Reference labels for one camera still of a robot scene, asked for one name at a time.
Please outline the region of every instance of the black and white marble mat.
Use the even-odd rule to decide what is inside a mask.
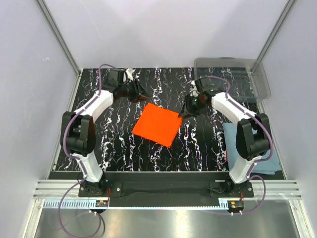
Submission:
[[[84,69],[73,110],[90,99],[97,89],[98,69]],[[106,78],[108,69],[102,70]],[[200,68],[198,76],[225,77],[231,84],[230,94],[238,100],[253,94],[249,77],[243,68]],[[149,102],[180,112],[193,68],[137,68],[133,76],[153,97]],[[225,86],[222,81],[215,85]],[[222,123],[229,122],[221,113],[210,108],[208,113],[183,121],[171,146],[164,147],[132,134],[143,107],[148,102],[130,103],[122,98],[105,110],[95,123],[97,143],[95,154],[104,171],[225,171],[226,153]],[[243,105],[258,112],[256,104]],[[61,150],[56,171],[80,170],[76,161]]]

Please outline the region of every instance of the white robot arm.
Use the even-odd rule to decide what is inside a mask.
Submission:
[[[133,79],[132,72],[132,69],[111,69],[100,92],[97,91],[81,108],[63,114],[60,137],[62,146],[67,125],[75,115],[81,112],[71,124],[69,131],[66,132],[66,148],[73,156],[79,158],[77,162],[81,170],[86,171],[85,183],[88,190],[104,190],[101,188],[103,186],[101,184],[103,172],[94,153],[96,144],[95,121],[106,108],[120,97],[127,97],[129,101],[134,103],[150,98],[139,81]]]
[[[268,137],[252,117],[258,119],[271,135],[268,117],[244,108],[223,89],[211,85],[208,77],[192,81],[190,93],[185,97],[179,117],[197,117],[205,107],[215,108],[237,126],[236,148],[239,157],[229,172],[224,189],[228,192],[240,189],[248,180],[256,161],[270,149]]]

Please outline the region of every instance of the gray wall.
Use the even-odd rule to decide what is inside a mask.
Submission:
[[[256,59],[287,0],[46,0],[80,67]]]
[[[265,100],[282,160],[317,234],[317,1],[299,0],[264,59]]]
[[[0,7],[0,237],[21,237],[75,74],[34,0]]]

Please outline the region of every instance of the blue cloth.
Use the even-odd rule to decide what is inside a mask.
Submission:
[[[236,149],[237,127],[232,123],[224,123],[223,132],[227,147],[229,170],[231,170],[239,156],[239,153]],[[269,152],[270,151],[263,155],[263,158],[266,158],[269,155]],[[279,164],[276,152],[274,151],[272,158],[265,162],[258,162],[258,164],[254,167],[253,172],[273,175],[275,171],[279,170],[281,170],[281,165]]]

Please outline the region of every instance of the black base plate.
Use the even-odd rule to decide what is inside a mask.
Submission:
[[[221,183],[222,182],[210,182],[209,188],[217,189]],[[247,182],[246,187],[244,189],[242,189],[242,191],[243,191],[243,197],[254,197],[252,184],[250,182]],[[220,198],[220,197],[240,198],[241,193],[231,193],[231,194],[217,193],[217,192],[212,191],[210,189],[210,197],[213,197],[213,198]]]
[[[122,192],[122,182],[108,181],[106,182],[106,188],[110,188],[111,190],[110,197],[120,197]],[[101,195],[97,195],[90,191],[85,191],[81,189],[82,189],[82,185],[80,185],[80,188],[79,188],[79,193],[78,193],[79,197],[107,197],[106,191]]]

